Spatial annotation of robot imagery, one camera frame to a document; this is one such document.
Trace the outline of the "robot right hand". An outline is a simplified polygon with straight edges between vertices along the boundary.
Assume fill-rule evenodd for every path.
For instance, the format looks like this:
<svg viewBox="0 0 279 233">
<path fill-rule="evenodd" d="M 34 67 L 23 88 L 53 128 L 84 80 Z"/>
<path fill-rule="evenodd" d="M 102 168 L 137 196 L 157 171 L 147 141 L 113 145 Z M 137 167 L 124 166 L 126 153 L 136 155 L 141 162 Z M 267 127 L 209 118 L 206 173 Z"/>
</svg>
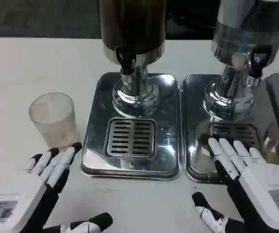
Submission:
<svg viewBox="0 0 279 233">
<path fill-rule="evenodd" d="M 199 217 L 213 233 L 279 233 L 279 165 L 266 162 L 239 140 L 208 139 L 216 171 L 242 221 L 213 209 L 201 192 L 192 194 Z"/>
</svg>

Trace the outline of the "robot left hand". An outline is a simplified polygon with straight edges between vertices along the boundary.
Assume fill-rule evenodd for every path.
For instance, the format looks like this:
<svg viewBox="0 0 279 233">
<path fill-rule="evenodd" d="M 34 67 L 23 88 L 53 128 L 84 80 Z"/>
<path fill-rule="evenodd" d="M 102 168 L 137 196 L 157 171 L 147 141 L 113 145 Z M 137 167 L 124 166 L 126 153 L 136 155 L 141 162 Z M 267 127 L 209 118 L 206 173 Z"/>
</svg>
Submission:
<svg viewBox="0 0 279 233">
<path fill-rule="evenodd" d="M 109 213 L 46 228 L 70 165 L 82 149 L 75 142 L 64 151 L 51 148 L 31 157 L 28 165 L 0 192 L 0 233 L 102 233 L 113 224 Z"/>
</svg>

